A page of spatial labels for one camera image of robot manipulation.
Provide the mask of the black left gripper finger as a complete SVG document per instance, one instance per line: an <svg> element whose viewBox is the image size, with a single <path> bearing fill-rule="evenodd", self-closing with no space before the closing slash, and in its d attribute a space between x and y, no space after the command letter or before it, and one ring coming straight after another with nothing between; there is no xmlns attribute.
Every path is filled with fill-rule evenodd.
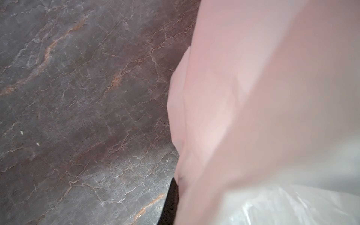
<svg viewBox="0 0 360 225"><path fill-rule="evenodd" d="M179 190L175 178L172 178L166 200L157 225L173 225L179 202Z"/></svg>

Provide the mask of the white plastic bag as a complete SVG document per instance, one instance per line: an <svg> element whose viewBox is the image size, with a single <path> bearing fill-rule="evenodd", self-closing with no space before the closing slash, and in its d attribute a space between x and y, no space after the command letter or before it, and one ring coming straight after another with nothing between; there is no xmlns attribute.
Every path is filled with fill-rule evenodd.
<svg viewBox="0 0 360 225"><path fill-rule="evenodd" d="M201 1L167 110L175 224L359 224L359 1Z"/></svg>

